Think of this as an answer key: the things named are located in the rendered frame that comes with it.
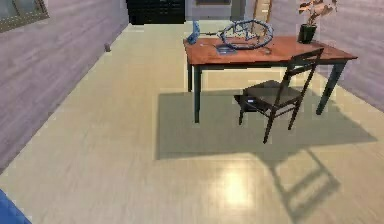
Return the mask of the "brown wooden table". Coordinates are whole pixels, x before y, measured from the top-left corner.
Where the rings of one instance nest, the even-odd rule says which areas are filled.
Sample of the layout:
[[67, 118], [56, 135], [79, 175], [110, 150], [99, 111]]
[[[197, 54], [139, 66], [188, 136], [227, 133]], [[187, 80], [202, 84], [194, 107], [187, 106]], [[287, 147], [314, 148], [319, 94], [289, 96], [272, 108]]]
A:
[[316, 114], [321, 115], [346, 66], [357, 56], [328, 44], [312, 41], [298, 43], [295, 36], [275, 36], [265, 48], [238, 50], [234, 54], [220, 55], [216, 46], [219, 38], [198, 38], [195, 44], [183, 41], [187, 56], [188, 91], [194, 93], [194, 122], [200, 121], [200, 95], [202, 72], [206, 70], [286, 67], [293, 55], [323, 48], [320, 65], [332, 65], [332, 71], [319, 101]]

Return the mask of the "dark wooden chair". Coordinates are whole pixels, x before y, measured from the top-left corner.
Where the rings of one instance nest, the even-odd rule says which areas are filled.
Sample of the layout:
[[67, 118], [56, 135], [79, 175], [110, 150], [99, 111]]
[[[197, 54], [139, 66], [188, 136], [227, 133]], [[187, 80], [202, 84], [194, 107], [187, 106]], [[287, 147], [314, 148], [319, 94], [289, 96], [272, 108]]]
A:
[[[288, 125], [288, 129], [291, 130], [323, 51], [323, 48], [319, 48], [292, 56], [281, 82], [267, 80], [247, 87], [241, 94], [235, 95], [234, 98], [240, 106], [238, 124], [243, 123], [244, 114], [247, 112], [259, 112], [267, 117], [268, 122], [263, 138], [263, 143], [266, 144], [274, 120], [292, 111]], [[291, 78], [304, 72], [309, 74], [302, 89], [290, 87]]]

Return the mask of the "black chest of drawers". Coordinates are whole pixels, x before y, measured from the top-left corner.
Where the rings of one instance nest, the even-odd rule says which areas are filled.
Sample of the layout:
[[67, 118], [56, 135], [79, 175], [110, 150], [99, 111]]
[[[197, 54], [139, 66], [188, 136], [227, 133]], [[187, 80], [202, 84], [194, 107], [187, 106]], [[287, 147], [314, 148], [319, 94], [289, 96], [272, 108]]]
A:
[[126, 0], [133, 25], [183, 24], [185, 0]]

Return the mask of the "wooden ladder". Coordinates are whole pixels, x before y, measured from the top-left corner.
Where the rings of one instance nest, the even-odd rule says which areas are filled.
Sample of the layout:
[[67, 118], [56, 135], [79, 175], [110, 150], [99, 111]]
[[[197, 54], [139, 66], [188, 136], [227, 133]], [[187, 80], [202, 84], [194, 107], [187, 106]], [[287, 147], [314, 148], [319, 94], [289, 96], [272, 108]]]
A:
[[272, 0], [255, 0], [253, 18], [268, 22], [271, 14]]

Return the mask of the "house plant in black pot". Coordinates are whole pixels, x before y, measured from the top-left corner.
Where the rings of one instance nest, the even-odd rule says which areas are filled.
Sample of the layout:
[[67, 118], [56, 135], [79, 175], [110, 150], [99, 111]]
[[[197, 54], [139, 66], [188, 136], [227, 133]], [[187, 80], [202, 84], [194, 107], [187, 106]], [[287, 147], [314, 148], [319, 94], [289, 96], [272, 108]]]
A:
[[309, 13], [307, 21], [300, 26], [297, 41], [302, 44], [310, 44], [317, 29], [316, 20], [319, 17], [337, 10], [338, 0], [302, 0], [298, 12]]

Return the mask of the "framed window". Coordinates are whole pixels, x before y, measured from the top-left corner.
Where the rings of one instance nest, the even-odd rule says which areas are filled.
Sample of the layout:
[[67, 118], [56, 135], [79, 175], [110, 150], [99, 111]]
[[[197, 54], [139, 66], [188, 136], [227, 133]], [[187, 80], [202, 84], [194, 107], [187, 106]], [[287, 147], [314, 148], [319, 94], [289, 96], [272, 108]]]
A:
[[0, 0], [0, 33], [48, 17], [44, 0]]

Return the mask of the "blue cloth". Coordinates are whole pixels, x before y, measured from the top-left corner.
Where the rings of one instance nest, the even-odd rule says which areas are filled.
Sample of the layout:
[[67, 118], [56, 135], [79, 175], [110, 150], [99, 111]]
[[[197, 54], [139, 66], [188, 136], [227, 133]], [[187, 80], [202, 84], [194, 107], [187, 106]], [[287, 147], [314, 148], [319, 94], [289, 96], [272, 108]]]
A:
[[1, 189], [0, 224], [32, 224]]

